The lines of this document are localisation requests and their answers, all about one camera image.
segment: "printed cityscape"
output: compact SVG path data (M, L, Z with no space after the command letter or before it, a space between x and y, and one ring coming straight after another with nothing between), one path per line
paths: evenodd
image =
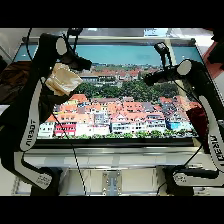
M186 114L197 102L179 96L175 84L148 87L151 65L94 63L79 76L83 83L54 114L69 138L167 138L197 136ZM66 138L51 115L40 125L39 139Z

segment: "monitor screen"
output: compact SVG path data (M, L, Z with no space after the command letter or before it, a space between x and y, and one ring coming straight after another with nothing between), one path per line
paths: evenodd
M191 59L200 61L195 48ZM180 95L174 83L147 86L143 77L162 69L159 54L148 45L80 44L79 56L92 61L90 71L76 72L83 80L54 114L67 136L79 139L183 139L197 136L186 111L200 107ZM38 139L67 139L53 116L40 125Z

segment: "robotic arm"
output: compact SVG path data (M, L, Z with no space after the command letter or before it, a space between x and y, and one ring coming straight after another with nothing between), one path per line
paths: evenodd
M26 85L15 102L0 116L3 167L24 182L51 192L50 195L57 195L62 171L56 168L38 169L25 162L23 155L35 144L40 125L38 104L42 84L50 76L57 60L76 70L91 67L89 60L75 54L66 38L42 34Z
M155 48L160 54L169 54L164 43L158 45ZM179 65L148 74L144 81L147 85L152 86L157 82L183 79L188 81L192 92L201 101L208 116L208 144L217 170L167 167L164 169L167 183L191 187L222 187L224 185L224 101L205 66L200 62L186 59Z

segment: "crumpled paper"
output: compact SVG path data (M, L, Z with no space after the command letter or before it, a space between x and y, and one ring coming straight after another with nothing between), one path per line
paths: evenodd
M62 63L56 63L51 76L47 79L47 87L54 91L54 95L69 96L78 85L82 83L82 79L70 71L69 67Z

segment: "blue sea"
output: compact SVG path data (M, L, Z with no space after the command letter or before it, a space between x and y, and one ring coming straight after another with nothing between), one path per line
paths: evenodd
M37 45L29 46L33 56ZM136 65L161 65L160 55L153 46L124 46L124 45L77 45L79 56L91 60L93 63L102 64L136 64ZM202 62L195 47L173 47L176 62L189 58ZM15 61L26 61L29 57L25 46L21 46Z

